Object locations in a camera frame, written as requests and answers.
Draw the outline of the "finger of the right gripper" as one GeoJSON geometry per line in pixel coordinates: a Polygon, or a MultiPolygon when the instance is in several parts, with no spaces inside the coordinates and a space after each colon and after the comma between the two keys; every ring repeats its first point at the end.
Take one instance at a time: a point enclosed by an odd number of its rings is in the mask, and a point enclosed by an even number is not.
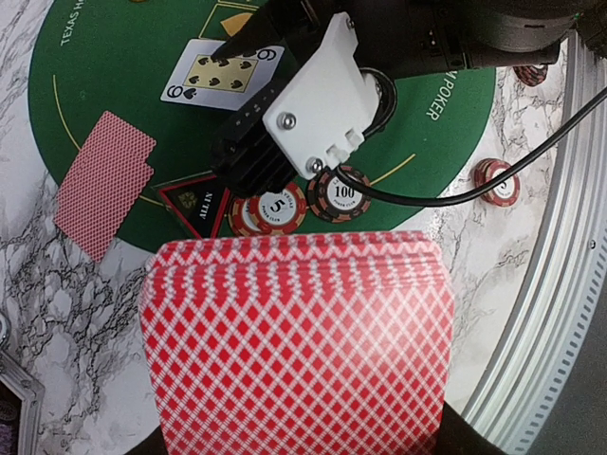
{"type": "Polygon", "coordinates": [[[318,16],[309,1],[267,1],[211,55],[214,62],[275,46],[281,41],[315,31],[318,16]]]}

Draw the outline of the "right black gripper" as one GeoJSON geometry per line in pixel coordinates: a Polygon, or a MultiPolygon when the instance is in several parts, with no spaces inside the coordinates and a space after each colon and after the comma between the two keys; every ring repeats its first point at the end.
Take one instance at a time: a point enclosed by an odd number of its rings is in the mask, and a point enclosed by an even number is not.
{"type": "Polygon", "coordinates": [[[321,23],[349,15],[356,62],[391,78],[553,64],[581,1],[313,1],[321,23]]]}

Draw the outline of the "nine of spades card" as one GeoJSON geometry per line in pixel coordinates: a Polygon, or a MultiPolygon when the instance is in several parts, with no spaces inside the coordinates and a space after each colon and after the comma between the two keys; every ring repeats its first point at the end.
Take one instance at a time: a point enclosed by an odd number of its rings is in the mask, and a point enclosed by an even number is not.
{"type": "Polygon", "coordinates": [[[237,111],[266,86],[285,49],[268,46],[234,58],[215,61],[223,43],[191,39],[160,96],[165,102],[237,111]]]}

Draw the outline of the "dark red poker chip stack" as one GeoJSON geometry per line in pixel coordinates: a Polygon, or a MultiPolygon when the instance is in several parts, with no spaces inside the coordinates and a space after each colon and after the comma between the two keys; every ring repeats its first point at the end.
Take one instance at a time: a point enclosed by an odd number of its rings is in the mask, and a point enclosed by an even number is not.
{"type": "Polygon", "coordinates": [[[513,71],[518,80],[529,87],[542,84],[547,77],[548,64],[514,66],[513,71]]]}

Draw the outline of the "dark chips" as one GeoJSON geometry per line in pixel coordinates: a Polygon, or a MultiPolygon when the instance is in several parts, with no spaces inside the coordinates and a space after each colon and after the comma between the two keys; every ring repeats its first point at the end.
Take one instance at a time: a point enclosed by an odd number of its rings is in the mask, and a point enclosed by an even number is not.
{"type": "Polygon", "coordinates": [[[308,182],[306,199],[321,220],[340,224],[353,221],[371,207],[371,198],[344,184],[334,171],[325,171],[308,182]]]}

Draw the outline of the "black triangular all-in button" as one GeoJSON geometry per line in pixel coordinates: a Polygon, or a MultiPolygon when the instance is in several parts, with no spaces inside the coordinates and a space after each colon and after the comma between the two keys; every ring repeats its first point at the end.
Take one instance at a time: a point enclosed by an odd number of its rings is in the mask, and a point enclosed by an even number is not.
{"type": "Polygon", "coordinates": [[[153,190],[194,238],[218,236],[231,195],[214,173],[197,173],[156,184],[153,190]]]}

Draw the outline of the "pink playing card deck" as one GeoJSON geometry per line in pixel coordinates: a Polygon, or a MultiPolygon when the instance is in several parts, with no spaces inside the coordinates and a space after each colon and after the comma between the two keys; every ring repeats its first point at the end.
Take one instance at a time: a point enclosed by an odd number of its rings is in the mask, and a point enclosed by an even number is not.
{"type": "Polygon", "coordinates": [[[454,297],[423,233],[170,242],[146,272],[170,453],[433,453],[454,297]]]}

